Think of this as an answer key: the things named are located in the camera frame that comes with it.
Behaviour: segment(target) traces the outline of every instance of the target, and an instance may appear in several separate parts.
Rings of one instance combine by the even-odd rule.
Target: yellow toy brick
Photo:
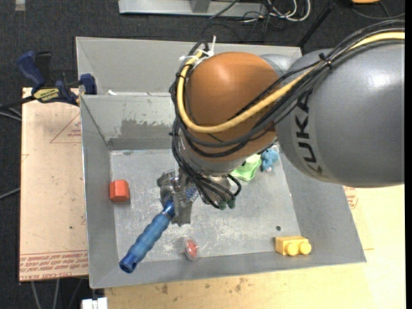
[[[309,240],[302,236],[276,237],[275,251],[282,255],[308,255],[312,251]]]

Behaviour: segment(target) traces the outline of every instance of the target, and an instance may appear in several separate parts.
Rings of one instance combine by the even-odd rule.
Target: gray carpet
[[[328,1],[311,0],[312,13],[305,22],[276,21],[276,28],[269,26],[263,35],[262,27],[227,18],[211,21],[191,16],[119,15],[118,0],[26,0],[25,12],[15,11],[15,0],[0,0],[0,104],[18,100],[20,89],[32,85],[15,67],[18,57],[28,50],[50,50],[55,73],[61,76],[64,72],[73,81],[77,74],[76,36],[198,41],[217,35],[220,42],[297,46]],[[391,15],[405,9],[405,0],[384,0],[384,4]],[[355,14],[352,8],[348,0],[338,2],[304,51],[333,47],[352,32],[377,22]],[[356,9],[373,17],[386,15],[380,5]],[[0,195],[19,186],[20,145],[20,123],[0,116]],[[35,308],[30,284],[20,284],[17,277],[19,194],[0,200],[0,221],[0,308]],[[77,285],[78,279],[62,280],[57,308],[67,308]],[[52,307],[54,288],[55,281],[37,285],[43,308]],[[73,307],[90,296],[84,281]]]

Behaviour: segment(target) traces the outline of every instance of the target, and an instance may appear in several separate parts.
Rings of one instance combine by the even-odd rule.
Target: red block
[[[114,180],[109,187],[110,200],[122,202],[130,199],[129,184],[126,180]]]

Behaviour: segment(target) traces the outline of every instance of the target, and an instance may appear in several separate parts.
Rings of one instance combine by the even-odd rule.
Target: blue toy
[[[279,153],[273,149],[266,149],[260,156],[262,159],[261,170],[269,173],[273,169],[273,164],[279,159]]]

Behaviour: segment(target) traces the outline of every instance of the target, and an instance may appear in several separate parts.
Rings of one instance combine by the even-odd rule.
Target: cardboard box
[[[24,95],[31,88],[24,89]],[[86,276],[80,110],[23,105],[19,280]]]

